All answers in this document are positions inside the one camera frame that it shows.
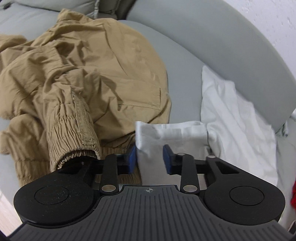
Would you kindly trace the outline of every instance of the crumpled fabric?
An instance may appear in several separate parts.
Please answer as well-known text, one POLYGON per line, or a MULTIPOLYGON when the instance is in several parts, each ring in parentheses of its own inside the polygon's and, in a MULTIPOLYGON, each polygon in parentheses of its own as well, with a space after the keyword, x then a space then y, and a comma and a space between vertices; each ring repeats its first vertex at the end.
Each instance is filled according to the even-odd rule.
POLYGON ((164 63, 140 33, 67 9, 33 41, 0 35, 0 103, 11 120, 0 151, 21 185, 76 156, 124 153, 135 121, 167 123, 171 106, 164 63))
POLYGON ((243 98, 234 82, 202 68, 201 122, 206 124, 213 154, 277 185, 276 136, 252 102, 243 98))
MULTIPOLYGON (((163 160, 164 145, 169 145, 174 153, 186 153, 199 160, 205 160, 210 153, 207 127, 199 121, 162 125, 137 121, 137 161, 142 185, 177 185, 180 188, 181 176, 167 174, 163 160)), ((200 188, 206 189, 202 178, 200 188)))

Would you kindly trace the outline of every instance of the white pillow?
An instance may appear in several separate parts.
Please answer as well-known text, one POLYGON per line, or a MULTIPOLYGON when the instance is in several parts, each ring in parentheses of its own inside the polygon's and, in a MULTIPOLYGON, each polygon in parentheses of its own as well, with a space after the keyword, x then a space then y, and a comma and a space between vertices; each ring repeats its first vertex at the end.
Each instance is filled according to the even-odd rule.
POLYGON ((202 68, 200 119, 215 156, 273 185, 278 182, 276 137, 252 102, 206 66, 202 68))
POLYGON ((15 0, 19 4, 30 7, 61 11, 67 8, 97 18, 100 0, 15 0))

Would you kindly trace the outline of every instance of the khaki jacket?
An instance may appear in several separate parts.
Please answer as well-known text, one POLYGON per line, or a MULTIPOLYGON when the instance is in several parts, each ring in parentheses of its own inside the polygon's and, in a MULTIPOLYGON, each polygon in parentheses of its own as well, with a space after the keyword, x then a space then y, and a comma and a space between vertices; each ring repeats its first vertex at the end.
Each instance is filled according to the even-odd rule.
MULTIPOLYGON (((34 41, 0 35, 0 133, 20 184, 76 156, 105 158, 134 141, 135 121, 167 123, 164 63, 137 31, 63 9, 34 41)), ((124 183, 140 183, 138 175, 124 183)))

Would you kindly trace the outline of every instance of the jacket sleeve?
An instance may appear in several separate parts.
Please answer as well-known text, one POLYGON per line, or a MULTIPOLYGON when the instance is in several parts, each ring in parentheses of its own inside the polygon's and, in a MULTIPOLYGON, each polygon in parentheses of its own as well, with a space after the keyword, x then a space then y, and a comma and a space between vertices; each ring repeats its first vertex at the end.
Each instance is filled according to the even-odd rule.
MULTIPOLYGON (((75 76, 72 73, 75 69, 48 44, 20 55, 0 75, 0 100, 4 103, 0 106, 0 116, 22 119, 28 114, 37 119, 46 133, 50 171, 76 156, 101 158, 88 105, 81 90, 64 78, 75 76)), ((12 137, 5 135, 5 138, 10 142, 12 137)), ((20 140, 20 147, 32 148, 30 142, 26 146, 22 138, 15 139, 20 140)), ((14 145, 7 148, 7 153, 13 155, 14 145)))
POLYGON ((73 86, 55 82, 44 88, 43 101, 51 170, 77 156, 100 159, 101 149, 89 108, 73 86))

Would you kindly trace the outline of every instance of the gray fabric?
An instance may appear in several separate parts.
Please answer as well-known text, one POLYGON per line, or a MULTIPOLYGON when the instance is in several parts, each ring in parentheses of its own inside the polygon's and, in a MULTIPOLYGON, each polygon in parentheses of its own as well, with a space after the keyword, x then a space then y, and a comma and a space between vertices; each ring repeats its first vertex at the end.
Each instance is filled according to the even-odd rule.
POLYGON ((56 24, 58 12, 13 3, 0 10, 0 33, 20 34, 33 40, 56 24))
POLYGON ((282 58, 223 0, 137 0, 127 20, 168 36, 234 81, 276 131, 296 108, 296 82, 282 58))
POLYGON ((288 119, 289 135, 277 137, 277 167, 278 167, 278 188, 286 199, 286 207, 279 220, 279 223, 289 228, 292 221, 296 219, 296 213, 290 205, 292 198, 292 187, 296 177, 296 122, 288 119))
POLYGON ((116 15, 118 19, 126 19, 126 16, 136 0, 121 0, 116 15))
POLYGON ((117 20, 116 14, 108 14, 103 12, 99 12, 97 18, 113 18, 117 20))
POLYGON ((119 3, 120 0, 100 0, 99 12, 114 14, 119 3))
POLYGON ((53 11, 61 11, 63 8, 67 8, 83 14, 90 14, 98 8, 99 0, 15 0, 16 2, 43 9, 49 9, 53 11))
POLYGON ((121 20, 145 36, 166 65, 172 100, 170 123, 200 121, 203 63, 163 34, 143 24, 121 20))

